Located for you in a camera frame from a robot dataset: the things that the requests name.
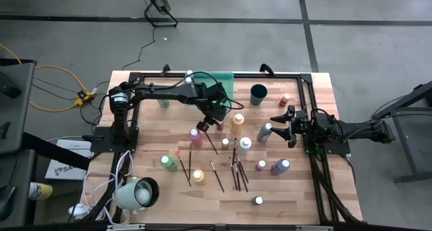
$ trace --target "cup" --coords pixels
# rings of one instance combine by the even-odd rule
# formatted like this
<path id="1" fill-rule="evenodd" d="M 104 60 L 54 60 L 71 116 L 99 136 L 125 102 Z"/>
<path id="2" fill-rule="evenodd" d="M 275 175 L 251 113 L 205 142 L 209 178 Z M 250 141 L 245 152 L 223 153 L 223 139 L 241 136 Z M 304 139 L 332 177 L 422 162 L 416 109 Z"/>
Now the cup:
<path id="1" fill-rule="evenodd" d="M 262 84 L 255 84 L 250 88 L 250 104 L 254 106 L 260 105 L 263 99 L 267 96 L 267 88 Z"/>

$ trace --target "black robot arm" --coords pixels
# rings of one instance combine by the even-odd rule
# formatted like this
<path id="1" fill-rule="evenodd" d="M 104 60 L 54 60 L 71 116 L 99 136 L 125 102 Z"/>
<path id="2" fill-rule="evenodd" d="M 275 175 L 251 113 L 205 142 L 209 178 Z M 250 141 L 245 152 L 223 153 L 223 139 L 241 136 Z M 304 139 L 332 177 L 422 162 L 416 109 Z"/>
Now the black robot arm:
<path id="1" fill-rule="evenodd" d="M 335 119 L 334 115 L 329 115 L 322 109 L 313 109 L 310 114 L 312 119 L 308 121 L 305 111 L 295 111 L 294 106 L 289 105 L 285 114 L 270 118 L 270 120 L 279 123 L 288 122 L 288 128 L 272 128 L 271 130 L 288 140 L 289 148 L 295 146 L 296 134 L 307 135 L 309 143 L 321 146 L 336 141 L 343 144 L 348 139 L 360 138 L 367 138 L 384 144 L 394 140 L 391 128 L 383 120 L 345 123 Z"/>
<path id="2" fill-rule="evenodd" d="M 133 91 L 134 96 L 129 100 L 128 91 Z M 113 144 L 126 145 L 129 143 L 129 127 L 126 123 L 127 112 L 145 99 L 176 100 L 196 107 L 204 114 L 205 118 L 196 126 L 206 132 L 209 125 L 215 120 L 222 121 L 227 113 L 223 105 L 228 98 L 221 82 L 207 88 L 204 83 L 190 83 L 173 86 L 155 85 L 153 83 L 130 84 L 123 82 L 109 91 L 109 107 L 114 115 L 111 126 Z"/>

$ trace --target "butcher block tabletop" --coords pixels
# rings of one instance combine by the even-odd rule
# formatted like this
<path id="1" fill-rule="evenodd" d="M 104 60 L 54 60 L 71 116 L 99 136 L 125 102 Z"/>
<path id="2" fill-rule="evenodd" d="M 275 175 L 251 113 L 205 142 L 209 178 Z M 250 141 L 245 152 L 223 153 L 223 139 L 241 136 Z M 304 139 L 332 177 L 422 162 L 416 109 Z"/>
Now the butcher block tabletop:
<path id="1" fill-rule="evenodd" d="M 129 75 L 129 71 L 114 71 L 109 88 L 127 82 Z M 311 75 L 317 106 L 338 118 L 330 75 L 328 73 Z M 144 82 L 170 85 L 178 80 L 179 78 L 146 78 Z M 259 106 L 249 103 L 250 88 L 254 84 L 263 84 L 268 90 L 268 95 Z M 308 111 L 310 111 L 306 85 L 304 89 Z M 284 108 L 278 107 L 279 100 L 285 93 L 291 95 L 288 105 L 300 109 L 298 87 L 293 79 L 234 79 L 234 100 L 243 104 L 244 109 L 229 112 L 223 121 L 222 131 L 216 130 L 216 126 L 211 126 L 207 131 L 218 155 L 205 135 L 203 135 L 202 147 L 192 148 L 191 172 L 200 169 L 205 175 L 204 185 L 197 185 L 191 179 L 192 187 L 189 187 L 176 151 L 180 150 L 188 171 L 190 145 L 188 133 L 203 120 L 204 115 L 197 108 L 177 101 L 170 101 L 170 106 L 166 109 L 162 109 L 156 100 L 142 101 L 138 116 L 140 131 L 138 146 L 133 154 L 132 176 L 155 179 L 159 185 L 160 195 L 152 207 L 132 214 L 130 221 L 147 224 L 319 224 L 311 164 L 308 155 L 304 153 L 302 137 L 298 136 L 297 145 L 293 149 L 289 149 L 287 142 L 274 133 L 265 143 L 257 141 L 257 134 L 265 123 L 272 123 L 273 127 L 278 128 L 286 127 L 269 120 L 270 117 L 286 112 L 288 105 Z M 242 133 L 234 136 L 230 132 L 230 125 L 233 116 L 237 113 L 241 113 L 245 120 Z M 113 114 L 106 100 L 99 125 L 111 126 L 112 121 Z M 242 191 L 239 192 L 234 186 L 228 157 L 233 153 L 234 137 L 240 139 L 245 136 L 252 140 L 247 156 L 240 158 L 249 180 L 249 192 L 244 190 L 242 182 Z M 221 149 L 221 141 L 224 138 L 230 141 L 228 150 Z M 173 157 L 178 164 L 177 172 L 168 172 L 161 166 L 160 159 L 164 155 Z M 270 167 L 281 158 L 290 161 L 290 169 L 278 176 L 272 176 Z M 112 159 L 112 153 L 102 153 L 90 163 L 88 171 L 110 172 Z M 265 160 L 267 164 L 263 171 L 257 172 L 255 166 L 260 160 Z M 211 169 L 210 161 L 219 174 L 225 192 L 221 190 Z M 361 220 L 360 205 L 350 166 L 339 155 L 328 155 L 328 162 L 335 192 L 351 213 Z M 108 177 L 103 174 L 95 174 L 87 178 L 85 195 L 90 205 L 95 204 L 92 190 L 107 179 Z M 100 188 L 94 193 L 95 197 L 101 197 L 104 191 L 105 188 Z M 328 197 L 323 189 L 322 193 L 326 214 L 330 217 Z M 256 196 L 263 198 L 262 205 L 252 205 L 251 200 Z"/>

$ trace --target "gray floor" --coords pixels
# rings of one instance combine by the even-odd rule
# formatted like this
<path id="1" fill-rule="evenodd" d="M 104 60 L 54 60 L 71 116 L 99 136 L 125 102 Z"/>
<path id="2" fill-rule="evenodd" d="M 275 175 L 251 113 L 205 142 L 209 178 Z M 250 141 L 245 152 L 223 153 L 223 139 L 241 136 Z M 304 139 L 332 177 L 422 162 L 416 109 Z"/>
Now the gray floor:
<path id="1" fill-rule="evenodd" d="M 310 19 L 432 20 L 430 0 L 306 0 Z M 173 15 L 182 18 L 300 19 L 298 0 L 169 0 Z M 142 0 L 2 0 L 8 14 L 136 16 Z M 432 29 L 414 26 L 312 26 L 320 72 L 329 72 L 341 119 L 366 120 L 381 104 L 409 93 L 431 80 Z M 108 80 L 112 70 L 134 61 L 139 48 L 151 41 L 147 23 L 1 21 L 0 43 L 21 58 L 69 68 L 92 88 Z M 156 43 L 144 50 L 131 70 L 255 71 L 261 63 L 280 72 L 310 72 L 303 25 L 180 24 L 158 29 Z M 10 57 L 0 51 L 0 57 Z M 36 72 L 41 79 L 79 89 L 65 74 Z M 67 97 L 73 94 L 45 86 Z M 61 108 L 62 101 L 34 89 L 32 100 Z M 97 112 L 85 109 L 93 119 Z M 90 133 L 77 109 L 46 113 L 29 109 L 26 130 L 42 138 Z M 364 220 L 372 224 L 431 229 L 432 181 L 395 186 L 393 179 L 409 174 L 398 141 L 380 145 L 367 140 L 350 143 Z M 38 169 L 43 181 L 44 169 Z M 60 195 L 39 207 L 38 219 L 60 222 L 74 195 Z"/>

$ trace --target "paint bottle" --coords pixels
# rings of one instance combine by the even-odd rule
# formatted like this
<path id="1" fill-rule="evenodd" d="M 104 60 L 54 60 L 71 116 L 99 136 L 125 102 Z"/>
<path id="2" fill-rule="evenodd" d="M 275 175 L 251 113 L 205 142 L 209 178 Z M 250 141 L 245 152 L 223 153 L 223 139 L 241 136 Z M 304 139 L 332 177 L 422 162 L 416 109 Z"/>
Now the paint bottle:
<path id="1" fill-rule="evenodd" d="M 184 77 L 190 77 L 190 79 L 192 79 L 192 81 L 194 80 L 194 75 L 191 75 L 193 73 L 192 70 L 187 70 L 186 73 L 184 74 Z"/>
<path id="2" fill-rule="evenodd" d="M 166 168 L 170 172 L 177 171 L 177 164 L 173 160 L 173 158 L 169 155 L 165 155 L 161 157 L 161 165 Z"/>
<path id="3" fill-rule="evenodd" d="M 263 198 L 262 197 L 254 197 L 254 198 L 252 198 L 252 204 L 253 205 L 261 205 L 261 204 L 263 204 Z"/>
<path id="4" fill-rule="evenodd" d="M 231 132 L 234 134 L 242 133 L 242 125 L 244 123 L 244 117 L 241 113 L 238 113 L 232 119 Z"/>
<path id="5" fill-rule="evenodd" d="M 283 97 L 281 98 L 281 101 L 279 102 L 279 107 L 285 107 L 285 105 L 288 103 L 290 98 L 291 95 L 289 93 L 284 94 Z"/>
<path id="6" fill-rule="evenodd" d="M 169 101 L 165 99 L 157 99 L 157 102 L 161 106 L 161 108 L 166 109 L 169 107 Z"/>
<path id="7" fill-rule="evenodd" d="M 194 170 L 192 173 L 192 179 L 197 184 L 204 184 L 204 172 L 202 170 Z"/>
<path id="8" fill-rule="evenodd" d="M 228 140 L 227 138 L 222 140 L 222 149 L 223 150 L 228 150 L 229 145 L 230 145 L 230 140 Z"/>
<path id="9" fill-rule="evenodd" d="M 265 161 L 264 160 L 258 161 L 258 163 L 256 164 L 256 170 L 261 171 L 264 168 L 265 168 Z"/>
<path id="10" fill-rule="evenodd" d="M 223 130 L 223 122 L 216 122 L 216 130 Z"/>
<path id="11" fill-rule="evenodd" d="M 290 162 L 287 159 L 279 159 L 273 166 L 271 166 L 270 173 L 272 175 L 280 175 L 289 170 Z"/>
<path id="12" fill-rule="evenodd" d="M 256 136 L 256 139 L 260 143 L 265 143 L 267 141 L 267 139 L 271 134 L 270 128 L 271 128 L 270 123 L 264 124 L 263 127 L 261 127 L 261 130 L 258 132 L 258 136 Z"/>
<path id="13" fill-rule="evenodd" d="M 203 137 L 201 136 L 201 132 L 199 130 L 191 129 L 189 132 L 189 138 L 193 147 L 199 148 L 203 145 Z"/>
<path id="14" fill-rule="evenodd" d="M 241 138 L 237 148 L 238 155 L 246 156 L 251 146 L 252 146 L 252 141 L 248 137 Z"/>

